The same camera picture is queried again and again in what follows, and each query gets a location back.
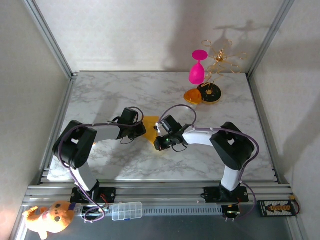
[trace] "black round disc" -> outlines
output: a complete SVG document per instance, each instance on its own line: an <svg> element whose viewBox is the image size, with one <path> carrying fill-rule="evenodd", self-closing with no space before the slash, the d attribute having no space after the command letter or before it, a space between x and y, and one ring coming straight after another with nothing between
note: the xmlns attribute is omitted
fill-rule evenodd
<svg viewBox="0 0 320 240"><path fill-rule="evenodd" d="M213 84L209 83L203 86L204 84L200 84L197 89L200 91L202 96L202 102L204 104L214 104L218 102L222 96L222 92L220 88Z"/></svg>

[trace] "black mounting bracket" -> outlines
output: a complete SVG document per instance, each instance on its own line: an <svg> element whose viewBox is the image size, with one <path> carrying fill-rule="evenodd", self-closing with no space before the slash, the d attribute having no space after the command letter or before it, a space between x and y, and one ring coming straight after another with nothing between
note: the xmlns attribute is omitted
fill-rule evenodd
<svg viewBox="0 0 320 240"><path fill-rule="evenodd" d="M97 202L98 204L106 203L100 197L101 194L105 196L105 199L109 204L113 204L116 199L116 188L115 187L99 187L98 193L96 194L96 198L94 199L94 201ZM72 189L70 203L88 204L90 202L87 200L86 196L84 196L84 194L77 187L74 187Z"/></svg>
<svg viewBox="0 0 320 240"><path fill-rule="evenodd" d="M221 186L207 186L201 197L205 203L248 203L248 192L245 186L238 186L230 192Z"/></svg>
<svg viewBox="0 0 320 240"><path fill-rule="evenodd" d="M238 204L233 205L223 205L221 206L223 216L228 219L235 219L240 214L240 208Z"/></svg>

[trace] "wire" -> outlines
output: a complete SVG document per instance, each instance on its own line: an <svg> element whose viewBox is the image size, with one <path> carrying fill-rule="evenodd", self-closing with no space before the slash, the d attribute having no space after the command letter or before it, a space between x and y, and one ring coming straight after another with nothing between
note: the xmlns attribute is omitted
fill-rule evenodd
<svg viewBox="0 0 320 240"><path fill-rule="evenodd" d="M252 136L249 136L243 132L239 132L239 131L234 131L234 130L231 130L231 129L226 129L226 128L208 128L208 127L195 127L193 128L194 130L199 130L199 131L225 131L225 132L228 132L228 133L232 133L232 134L237 134L237 135L240 135L242 137L245 137L247 139L249 139L251 142L254 143L254 145L256 146L256 151L255 151L255 154L249 159L247 160L243 166L242 166L242 169L240 171L240 175L239 175L239 182L241 181L242 179L242 176L244 175L244 172L245 172L245 169L247 167L247 165L249 163L251 163L259 154L260 152L260 146L258 144L258 142L252 137Z"/></svg>
<svg viewBox="0 0 320 240"><path fill-rule="evenodd" d="M108 208L110 207L109 203L106 200L106 195L104 195L103 193L100 194L100 197L102 198L102 200L105 202L103 208L106 207L106 205L108 205Z"/></svg>
<svg viewBox="0 0 320 240"><path fill-rule="evenodd" d="M193 120L193 122L192 122L192 124L191 124L191 126L194 128L194 127L195 127L195 123L196 123L196 121L197 121L197 113L196 113L196 111L195 111L192 107L190 107L190 106L188 106L188 105L185 105L185 104L177 104L177 105L174 105L174 106L168 108L168 109L162 114L162 116L160 117L160 119L159 119L159 121L158 121L157 123L159 124L159 123L161 122L161 120L164 118L164 116L167 114L167 112L169 112L171 109L174 109L174 108L176 108L176 107L187 107L188 109L190 109L190 110L194 113L194 120Z"/></svg>
<svg viewBox="0 0 320 240"><path fill-rule="evenodd" d="M176 153L181 153L181 152L183 152L183 151L185 151L185 150L187 149L187 146L186 146L186 145L184 145L184 144L182 144L182 145L185 147L185 149L183 149L183 150L181 150L181 151L175 150L174 146L172 146L171 148L172 148L172 150L175 151Z"/></svg>
<svg viewBox="0 0 320 240"><path fill-rule="evenodd" d="M128 124L120 124L120 123L116 123L116 122L105 122L105 123L97 123L97 124L80 124L77 125L73 128L71 128L68 132L65 133L65 135L61 138L61 141L58 145L58 160L60 161L60 163L62 164L62 166L64 168L66 168L67 170L69 170L71 177L74 180L74 184L81 190L81 192L83 193L83 195L88 199L89 202L93 203L95 206L90 208L88 211L86 211L86 213L83 216L83 219L85 222L90 222L90 223L94 223L97 222L99 220L102 220L106 214L105 211L103 210L103 208L97 203L95 202L87 193L86 190L84 190L84 188L81 186L81 184L79 183L79 181L77 180L76 176L74 175L74 173L71 171L71 169L74 169L70 163L67 164L63 161L62 159L62 145L63 143L67 140L67 138L74 132L74 131L78 131L80 128L89 128L89 127L102 127L102 126L118 126L118 127L128 127L128 128L133 128L138 126L140 123L143 122L145 115L142 112L142 110L138 107L135 106L131 106L129 107L130 109L137 109L139 112L141 112L141 120L137 121L135 124L133 125L128 125ZM87 219L87 214L90 213L93 210L97 210L99 209L101 212L101 216L97 217L96 219L93 220L88 220Z"/></svg>
<svg viewBox="0 0 320 240"><path fill-rule="evenodd" d="M89 199L83 194L83 192L78 188L77 192L81 195L82 199L89 202Z"/></svg>
<svg viewBox="0 0 320 240"><path fill-rule="evenodd" d="M297 202L297 200L294 200L294 202L296 203L296 206L298 207L298 211L295 213L295 215L297 216L300 213L300 205Z"/></svg>
<svg viewBox="0 0 320 240"><path fill-rule="evenodd" d="M127 145L127 144L132 143L132 142L135 140L135 138L134 138L132 141L127 142L127 143L122 143L123 140L124 140L124 138L121 139L120 144L121 144L121 145Z"/></svg>
<svg viewBox="0 0 320 240"><path fill-rule="evenodd" d="M241 209L240 209L240 199L238 198L238 207L239 207L239 212L241 213Z"/></svg>
<svg viewBox="0 0 320 240"><path fill-rule="evenodd" d="M256 208L256 205L257 205L257 198L256 198L256 195L255 195L254 191L252 190L252 188L251 188L248 184L246 184L245 182L243 182L243 181L241 181L240 183L243 184L243 185L245 185L245 186L251 191L252 196L253 196L253 206L252 206L252 208L251 208L246 214L237 217L237 218L236 218L237 221L240 220L240 219L244 219L244 218L246 218L247 216L249 216L249 215L253 212L253 210Z"/></svg>

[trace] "clear plastic organizer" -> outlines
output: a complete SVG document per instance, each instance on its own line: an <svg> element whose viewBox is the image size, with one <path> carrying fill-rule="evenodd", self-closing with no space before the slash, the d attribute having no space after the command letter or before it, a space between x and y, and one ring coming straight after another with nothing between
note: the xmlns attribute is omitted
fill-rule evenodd
<svg viewBox="0 0 320 240"><path fill-rule="evenodd" d="M131 220L142 218L142 203L141 202L129 202L114 204L112 206L112 220Z"/></svg>

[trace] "marble surface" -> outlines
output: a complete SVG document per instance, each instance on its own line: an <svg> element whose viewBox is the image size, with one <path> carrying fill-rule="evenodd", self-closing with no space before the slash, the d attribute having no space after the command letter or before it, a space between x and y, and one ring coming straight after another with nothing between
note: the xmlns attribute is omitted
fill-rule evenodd
<svg viewBox="0 0 320 240"><path fill-rule="evenodd" d="M188 73L177 72L81 72L76 80L62 130L71 120L81 123L103 123L120 116L124 108L136 106L146 116L161 116L176 104L186 104L184 93L194 86ZM193 105L197 127L220 127L234 123L242 132L254 137L260 145L258 158L250 163L243 179L273 180L270 156L263 137L254 101L245 74L225 74L216 84L222 90L214 105ZM182 125L193 121L186 107L169 112ZM206 181L220 180L224 164L213 147L189 145L176 153L172 149L158 152L144 137L128 145L119 140L97 143L88 164L100 180ZM47 179L67 181L71 177L52 160Z"/></svg>

